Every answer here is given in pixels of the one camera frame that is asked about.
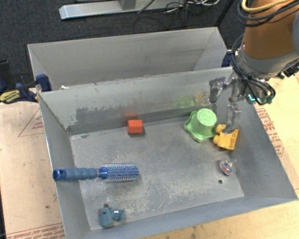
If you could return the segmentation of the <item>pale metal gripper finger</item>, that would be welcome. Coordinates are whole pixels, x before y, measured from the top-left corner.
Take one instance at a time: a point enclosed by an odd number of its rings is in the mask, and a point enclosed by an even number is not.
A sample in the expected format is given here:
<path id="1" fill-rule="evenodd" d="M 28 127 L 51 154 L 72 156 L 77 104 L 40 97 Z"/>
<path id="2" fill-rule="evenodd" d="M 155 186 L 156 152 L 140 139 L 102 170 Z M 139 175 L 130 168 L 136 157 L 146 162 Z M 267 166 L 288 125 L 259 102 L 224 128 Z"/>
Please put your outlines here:
<path id="1" fill-rule="evenodd" d="M 242 110 L 236 103 L 228 104 L 227 125 L 229 130 L 237 129 L 240 124 Z"/>
<path id="2" fill-rule="evenodd" d="M 220 93 L 222 92 L 222 90 L 225 90 L 227 88 L 228 83 L 225 77 L 217 77 L 209 82 L 209 86 L 209 102 L 216 103 L 220 96 Z"/>

